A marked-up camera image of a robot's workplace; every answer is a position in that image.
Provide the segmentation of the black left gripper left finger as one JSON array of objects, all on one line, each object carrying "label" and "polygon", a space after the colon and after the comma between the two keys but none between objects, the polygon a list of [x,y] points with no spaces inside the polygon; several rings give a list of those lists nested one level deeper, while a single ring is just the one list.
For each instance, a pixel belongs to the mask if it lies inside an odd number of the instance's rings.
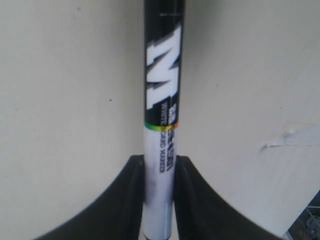
[{"label": "black left gripper left finger", "polygon": [[144,157],[132,155],[115,180],[96,200],[38,239],[137,240],[144,197]]}]

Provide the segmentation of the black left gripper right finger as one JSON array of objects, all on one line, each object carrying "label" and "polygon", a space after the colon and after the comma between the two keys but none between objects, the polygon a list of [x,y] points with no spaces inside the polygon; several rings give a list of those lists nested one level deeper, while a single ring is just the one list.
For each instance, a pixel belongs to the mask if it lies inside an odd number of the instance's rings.
[{"label": "black left gripper right finger", "polygon": [[278,240],[217,194],[187,156],[178,156],[174,208],[181,240]]}]

